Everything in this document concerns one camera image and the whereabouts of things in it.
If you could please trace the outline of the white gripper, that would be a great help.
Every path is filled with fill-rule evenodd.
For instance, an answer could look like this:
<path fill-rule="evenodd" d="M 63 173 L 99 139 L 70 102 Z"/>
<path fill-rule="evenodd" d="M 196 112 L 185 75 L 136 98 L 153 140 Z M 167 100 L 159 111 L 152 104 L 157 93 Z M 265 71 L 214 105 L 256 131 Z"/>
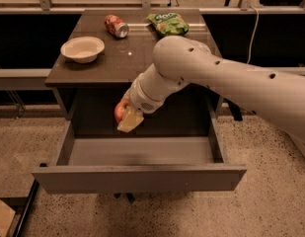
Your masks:
<path fill-rule="evenodd" d="M 140 74 L 125 92 L 124 97 L 132 106 L 127 106 L 118 124 L 117 129 L 122 132 L 130 132 L 137 128 L 144 120 L 143 114 L 153 114 L 163 104 L 163 101 L 152 100 L 143 91 L 143 74 Z"/>

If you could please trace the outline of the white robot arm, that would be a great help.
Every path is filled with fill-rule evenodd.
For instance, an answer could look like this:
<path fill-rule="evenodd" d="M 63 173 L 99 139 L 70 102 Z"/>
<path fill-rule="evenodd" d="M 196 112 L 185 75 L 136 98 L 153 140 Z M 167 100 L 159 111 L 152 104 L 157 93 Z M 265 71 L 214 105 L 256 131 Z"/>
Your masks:
<path fill-rule="evenodd" d="M 305 76 L 213 55 L 196 40 L 160 39 L 152 64 L 139 74 L 115 107 L 117 129 L 130 132 L 145 114 L 188 84 L 203 86 L 305 143 Z"/>

